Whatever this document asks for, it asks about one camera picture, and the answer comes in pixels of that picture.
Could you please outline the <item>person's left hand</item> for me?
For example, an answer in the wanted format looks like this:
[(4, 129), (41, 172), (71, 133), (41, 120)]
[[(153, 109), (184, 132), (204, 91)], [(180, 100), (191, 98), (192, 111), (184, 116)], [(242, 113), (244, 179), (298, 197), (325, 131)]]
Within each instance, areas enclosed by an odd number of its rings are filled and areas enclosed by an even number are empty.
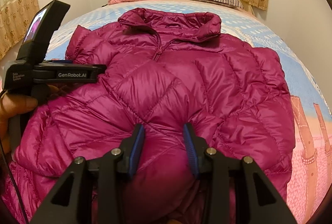
[[(12, 154), (14, 159), (31, 155), (34, 151), (42, 150), (45, 146), (55, 147), (63, 145), (61, 132), (56, 126), (55, 120), (48, 105), (37, 107), (35, 98), (24, 95), (5, 94), (1, 97), (1, 142), (5, 154)], [(32, 113), (32, 118), (27, 125), (22, 137), (22, 144), (13, 148), (10, 141), (12, 135), (9, 133), (9, 120), (17, 115)]]

